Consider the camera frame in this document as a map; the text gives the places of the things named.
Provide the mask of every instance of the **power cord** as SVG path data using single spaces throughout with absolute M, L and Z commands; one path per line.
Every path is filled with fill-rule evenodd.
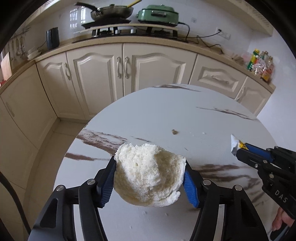
M 188 32 L 187 32 L 187 35 L 186 35 L 186 38 L 185 38 L 185 42 L 187 42 L 187 38 L 188 38 L 188 35 L 189 35 L 189 32 L 190 32 L 190 26 L 186 23 L 182 23 L 182 22 L 178 22 L 178 24 L 183 24 L 183 25 L 186 25 L 188 27 Z
M 218 31 L 217 33 L 212 34 L 212 35 L 208 35 L 208 36 L 199 36 L 199 35 L 197 35 L 196 37 L 188 37 L 189 32 L 190 32 L 190 26 L 189 26 L 188 24 L 186 24 L 186 23 L 182 23 L 182 22 L 178 22 L 178 24 L 183 24 L 183 25 L 186 25 L 186 26 L 188 27 L 188 32 L 187 32 L 186 37 L 180 37 L 180 38 L 185 38 L 185 42 L 187 42 L 187 39 L 196 39 L 197 44 L 199 44 L 200 42 L 199 42 L 198 39 L 200 39 L 200 40 L 203 42 L 203 44 L 204 44 L 205 46 L 207 46 L 208 48 L 211 48 L 211 47 L 214 47 L 214 46 L 220 46 L 220 51 L 221 51 L 222 54 L 224 54 L 224 52 L 222 51 L 222 46 L 221 46 L 220 44 L 207 45 L 207 43 L 206 43 L 205 41 L 202 40 L 202 38 L 212 37 L 212 36 L 215 36 L 215 35 L 221 33 L 221 32 L 222 32 L 221 29 L 219 29 L 219 31 Z
M 40 47 L 38 47 L 37 49 L 41 48 L 45 43 L 46 43 L 46 40 L 45 40 L 45 42 L 44 42 Z

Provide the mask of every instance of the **cabinet door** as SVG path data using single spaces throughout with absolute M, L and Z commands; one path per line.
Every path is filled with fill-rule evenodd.
M 26 188 L 37 148 L 17 127 L 0 99 L 0 170 L 14 184 Z
M 247 77 L 235 100 L 257 116 L 270 96 L 271 93 L 267 89 Z
M 234 99 L 245 79 L 242 72 L 199 54 L 189 84 L 215 90 Z
M 122 44 L 67 52 L 73 84 L 87 120 L 123 97 Z
M 124 44 L 124 95 L 156 85 L 188 84 L 196 55 L 160 45 Z
M 43 89 L 36 65 L 17 77 L 1 98 L 17 126 L 39 149 L 57 116 Z
M 60 53 L 37 63 L 38 72 L 49 101 L 58 117 L 84 120 L 78 101 L 66 53 Z

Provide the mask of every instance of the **countertop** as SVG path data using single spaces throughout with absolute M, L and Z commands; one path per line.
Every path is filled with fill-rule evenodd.
M 233 61 L 230 57 L 226 55 L 220 54 L 217 49 L 209 49 L 207 47 L 201 47 L 201 45 L 192 44 L 192 43 L 185 43 L 181 41 L 171 40 L 171 39 L 163 39 L 163 38 L 156 38 L 156 37 L 142 37 L 142 36 L 116 36 L 116 37 L 106 37 L 106 38 L 96 38 L 96 39 L 89 39 L 85 41 L 80 41 L 76 43 L 67 43 L 64 45 L 60 45 L 60 47 L 48 51 L 37 58 L 27 62 L 22 67 L 20 67 L 9 79 L 8 81 L 0 88 L 0 94 L 4 91 L 4 89 L 22 72 L 24 72 L 27 68 L 31 67 L 33 64 L 46 59 L 50 56 L 69 51 L 72 49 L 92 46 L 92 45 L 100 45 L 100 44 L 112 44 L 112 43 L 147 43 L 147 44 L 156 44 L 156 45 L 163 45 L 168 47 L 180 48 L 192 52 L 196 52 L 210 58 L 216 59 L 220 62 L 223 62 L 240 72 L 244 73 L 245 75 L 251 77 L 256 82 L 261 84 L 265 87 L 269 92 L 273 93 L 275 90 L 275 86 L 271 84 L 267 84 L 258 76 L 255 76 L 251 72 L 249 72 L 245 67 L 237 64 Z
M 61 163 L 55 187 L 79 186 L 94 178 L 123 143 L 156 144 L 186 157 L 203 178 L 224 187 L 241 185 L 268 232 L 278 206 L 262 191 L 257 170 L 231 154 L 231 134 L 263 149 L 276 145 L 250 111 L 218 92 L 192 85 L 136 91 L 103 109 L 78 134 Z M 176 203 L 149 208 L 128 204 L 113 190 L 109 203 L 99 209 L 108 240 L 189 240 L 199 211 L 183 188 L 180 191 Z M 77 240 L 83 240 L 77 205 L 74 219 Z

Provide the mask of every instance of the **cabinet handle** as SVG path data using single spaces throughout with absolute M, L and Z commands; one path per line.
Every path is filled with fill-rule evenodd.
M 125 77 L 126 77 L 126 79 L 128 79 L 128 57 L 125 57 L 125 68 L 124 68 L 125 70 Z
M 244 97 L 244 91 L 246 90 L 246 87 L 243 87 L 242 88 L 242 94 L 241 94 L 241 96 L 239 97 L 239 98 L 237 98 L 237 102 L 239 102 L 240 103 L 240 101 L 242 100 L 242 98 Z
M 8 108 L 8 111 L 11 113 L 12 117 L 14 117 L 15 114 L 13 113 L 13 111 L 12 111 L 10 105 L 8 104 L 8 102 L 6 102 L 6 106 L 7 106 L 7 108 Z
M 212 77 L 212 79 L 214 79 L 214 80 L 217 80 L 217 81 L 220 81 L 220 82 L 224 82 L 225 84 L 229 85 L 229 81 L 227 81 L 227 80 L 223 80 L 223 79 L 217 77 L 217 75 L 211 75 L 211 77 Z
M 65 63 L 66 76 L 67 76 L 68 80 L 71 80 L 70 75 L 68 75 L 68 73 L 67 73 L 67 69 L 69 69 L 69 73 L 70 73 L 69 65 L 67 63 Z
M 117 57 L 117 76 L 118 78 L 121 78 L 121 74 L 119 73 L 119 62 L 120 62 L 120 57 Z

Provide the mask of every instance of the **drawer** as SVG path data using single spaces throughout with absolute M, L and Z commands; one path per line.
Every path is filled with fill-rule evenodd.
M 189 84 L 215 90 L 234 99 L 246 77 L 227 64 L 198 55 Z

